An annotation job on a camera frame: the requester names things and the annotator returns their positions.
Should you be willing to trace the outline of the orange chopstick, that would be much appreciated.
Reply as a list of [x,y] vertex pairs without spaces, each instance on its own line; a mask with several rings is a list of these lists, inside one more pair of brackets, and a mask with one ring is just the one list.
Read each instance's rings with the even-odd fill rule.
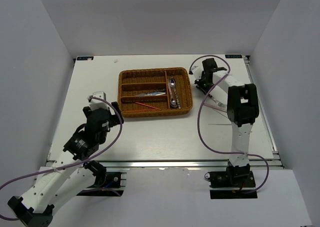
[[136,113],[136,112],[145,112],[145,111],[151,111],[151,109],[134,109],[134,110],[130,110],[129,112]]
[[135,102],[135,104],[140,105],[140,106],[143,106],[143,107],[150,108],[150,109],[152,109],[152,110],[160,110],[160,108],[157,108],[157,107],[154,107],[154,106],[145,104],[145,103],[141,103],[141,102]]

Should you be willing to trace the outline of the dark handled knife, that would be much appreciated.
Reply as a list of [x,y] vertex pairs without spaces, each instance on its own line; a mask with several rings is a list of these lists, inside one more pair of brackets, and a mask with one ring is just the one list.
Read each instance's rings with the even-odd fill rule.
[[155,92],[148,92],[148,93],[139,93],[135,95],[135,97],[146,97],[146,96],[164,96],[167,93],[165,91],[155,91]]

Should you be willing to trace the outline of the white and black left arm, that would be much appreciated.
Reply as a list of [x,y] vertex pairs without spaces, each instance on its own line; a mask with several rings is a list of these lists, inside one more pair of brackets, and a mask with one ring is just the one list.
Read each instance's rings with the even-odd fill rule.
[[58,159],[28,191],[13,196],[8,206],[26,227],[47,227],[58,210],[79,193],[105,190],[113,183],[106,168],[94,160],[112,127],[122,126],[117,102],[90,96],[83,108],[86,123],[74,131]]

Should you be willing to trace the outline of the pink handled spoon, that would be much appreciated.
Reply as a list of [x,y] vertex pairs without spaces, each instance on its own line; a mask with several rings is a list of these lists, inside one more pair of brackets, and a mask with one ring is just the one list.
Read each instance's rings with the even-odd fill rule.
[[168,84],[168,90],[169,90],[169,94],[170,94],[170,106],[172,108],[177,108],[178,107],[178,103],[175,100],[174,95],[173,95],[171,79],[170,78],[168,79],[167,84]]

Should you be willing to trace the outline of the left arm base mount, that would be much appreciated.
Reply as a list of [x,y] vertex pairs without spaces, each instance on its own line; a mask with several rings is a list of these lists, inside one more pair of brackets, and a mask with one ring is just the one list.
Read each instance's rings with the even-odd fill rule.
[[122,170],[107,170],[99,162],[85,162],[82,167],[90,170],[94,183],[82,190],[77,196],[84,197],[121,197],[127,182],[127,173]]

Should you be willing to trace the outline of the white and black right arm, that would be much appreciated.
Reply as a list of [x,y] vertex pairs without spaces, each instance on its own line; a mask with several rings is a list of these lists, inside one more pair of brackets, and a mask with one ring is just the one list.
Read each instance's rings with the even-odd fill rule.
[[248,158],[250,134],[253,124],[258,118],[259,101],[257,87],[253,83],[243,83],[230,75],[231,67],[219,67],[215,59],[223,59],[217,55],[204,55],[202,72],[190,68],[189,74],[195,77],[196,87],[207,99],[214,88],[219,87],[227,94],[226,113],[232,126],[231,152],[216,151],[229,155],[225,174],[226,182],[236,187],[250,173]]

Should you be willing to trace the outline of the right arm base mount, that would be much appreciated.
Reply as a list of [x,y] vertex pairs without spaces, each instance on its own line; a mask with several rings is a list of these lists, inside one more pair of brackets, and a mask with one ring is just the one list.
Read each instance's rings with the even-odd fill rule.
[[226,171],[211,171],[204,174],[209,182],[211,200],[257,199],[256,182],[253,172],[232,182]]

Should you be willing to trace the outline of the dark patterned handle spoon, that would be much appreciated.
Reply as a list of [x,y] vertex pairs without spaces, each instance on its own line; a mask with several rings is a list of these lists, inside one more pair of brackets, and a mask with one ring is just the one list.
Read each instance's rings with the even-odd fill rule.
[[181,109],[181,104],[180,104],[180,100],[179,100],[179,97],[178,97],[178,93],[177,93],[177,90],[176,90],[176,87],[172,87],[173,91],[174,91],[174,95],[175,95],[175,99],[176,99],[176,102],[177,102],[177,106],[179,109]]

